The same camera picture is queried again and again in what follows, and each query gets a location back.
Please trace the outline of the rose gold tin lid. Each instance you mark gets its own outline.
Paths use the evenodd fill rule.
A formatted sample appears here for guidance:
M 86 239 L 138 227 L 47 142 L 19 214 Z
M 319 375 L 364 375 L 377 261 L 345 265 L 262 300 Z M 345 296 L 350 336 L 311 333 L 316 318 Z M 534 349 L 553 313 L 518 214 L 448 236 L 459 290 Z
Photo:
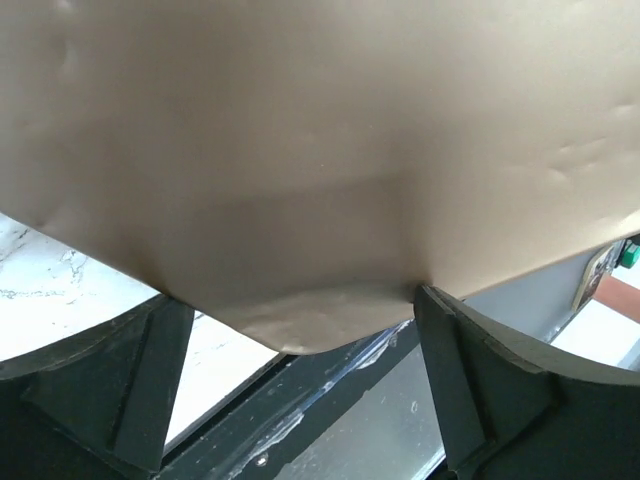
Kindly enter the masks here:
M 635 1 L 5 1 L 1 210 L 274 350 L 639 229 Z

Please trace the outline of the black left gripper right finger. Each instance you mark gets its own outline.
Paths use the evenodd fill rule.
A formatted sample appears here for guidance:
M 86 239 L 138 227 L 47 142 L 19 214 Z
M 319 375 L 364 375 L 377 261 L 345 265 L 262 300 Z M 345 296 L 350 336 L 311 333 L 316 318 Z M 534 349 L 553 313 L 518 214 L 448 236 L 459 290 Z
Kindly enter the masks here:
M 437 288 L 416 288 L 414 315 L 457 478 L 638 478 L 638 373 L 539 341 Z

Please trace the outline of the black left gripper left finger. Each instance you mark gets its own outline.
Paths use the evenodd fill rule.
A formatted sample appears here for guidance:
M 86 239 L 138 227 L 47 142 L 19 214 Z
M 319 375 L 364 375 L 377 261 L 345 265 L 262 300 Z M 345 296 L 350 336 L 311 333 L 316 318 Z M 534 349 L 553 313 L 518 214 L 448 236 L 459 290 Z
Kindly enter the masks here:
M 194 311 L 164 295 L 1 363 L 4 479 L 150 479 Z

